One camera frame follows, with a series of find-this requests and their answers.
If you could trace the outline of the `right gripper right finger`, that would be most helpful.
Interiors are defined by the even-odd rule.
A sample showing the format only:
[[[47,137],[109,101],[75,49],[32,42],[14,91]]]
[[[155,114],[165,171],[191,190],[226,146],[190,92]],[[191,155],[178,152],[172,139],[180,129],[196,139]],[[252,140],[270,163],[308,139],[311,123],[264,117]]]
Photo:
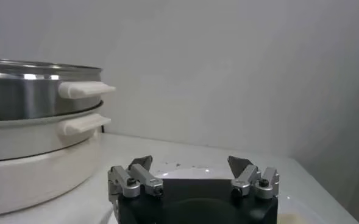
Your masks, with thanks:
[[[228,164],[235,177],[231,180],[231,194],[243,198],[250,193],[262,200],[269,200],[279,195],[279,173],[274,167],[267,167],[264,172],[244,158],[229,156]]]

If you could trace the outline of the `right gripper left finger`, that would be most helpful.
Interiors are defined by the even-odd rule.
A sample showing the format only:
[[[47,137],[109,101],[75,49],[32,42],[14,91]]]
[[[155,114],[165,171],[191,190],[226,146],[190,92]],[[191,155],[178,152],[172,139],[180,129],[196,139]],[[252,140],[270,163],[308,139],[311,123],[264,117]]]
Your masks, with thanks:
[[[153,157],[151,155],[135,158],[125,169],[113,166],[108,171],[108,197],[113,205],[113,212],[119,213],[119,197],[137,198],[144,187],[146,194],[162,198],[163,180],[153,176],[149,170]]]

